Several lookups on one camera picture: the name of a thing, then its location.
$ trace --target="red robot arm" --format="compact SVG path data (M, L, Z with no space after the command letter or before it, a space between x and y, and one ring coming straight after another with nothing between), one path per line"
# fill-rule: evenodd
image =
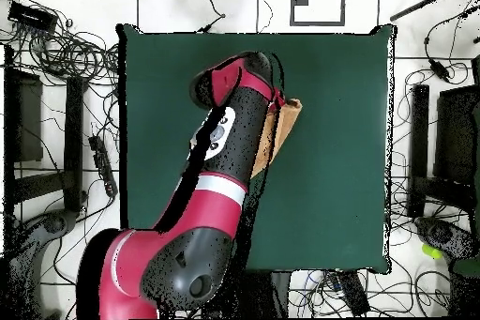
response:
M107 230L87 246L77 280L77 320L156 319L198 309L218 290L269 111L284 104L262 53L246 52L199 74L194 102L210 112L187 169L150 230Z

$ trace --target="power adapter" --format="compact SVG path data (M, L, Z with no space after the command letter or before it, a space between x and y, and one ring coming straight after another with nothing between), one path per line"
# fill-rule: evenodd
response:
M431 71L433 71L439 79L449 83L450 74L448 73L446 67L433 59L429 59L428 62L430 64Z

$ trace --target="green tabletop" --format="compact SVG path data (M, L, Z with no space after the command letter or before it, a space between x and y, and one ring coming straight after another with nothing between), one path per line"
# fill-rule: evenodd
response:
M275 53L302 101L270 167L250 269L387 269L383 257L387 57L371 36L142 34L126 25L128 227L149 228L173 193L206 112L188 96L200 71L242 51Z

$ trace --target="green object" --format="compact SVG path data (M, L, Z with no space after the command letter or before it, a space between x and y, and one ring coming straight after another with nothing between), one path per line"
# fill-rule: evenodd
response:
M422 246L422 251L432 257L433 259L440 259L443 257L442 252L440 250L434 249L433 247L429 246L428 244L424 244Z
M270 167L248 268L360 268L383 257L388 43L372 36L138 33L127 37L127 216L149 228L183 171L206 117L192 78L242 51L275 53L285 94L303 104ZM262 175L255 177L258 182Z

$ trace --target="black frame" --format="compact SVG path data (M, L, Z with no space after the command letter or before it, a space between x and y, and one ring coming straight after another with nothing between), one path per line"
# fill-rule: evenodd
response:
M290 26L344 26L345 25L345 0L340 1L340 20L337 22L296 22L294 8L307 6L308 0L291 0L290 3Z
M67 79L64 170L16 179L15 152L11 148L8 149L8 146L14 146L16 143L17 129L21 121L19 111L16 110L20 107L16 77L13 68L13 49L6 46L4 211L8 215L4 216L4 226L7 251L15 249L12 245L14 243L12 217L14 207L18 203L62 190L65 210L80 214L83 204L83 93L87 84L80 77Z

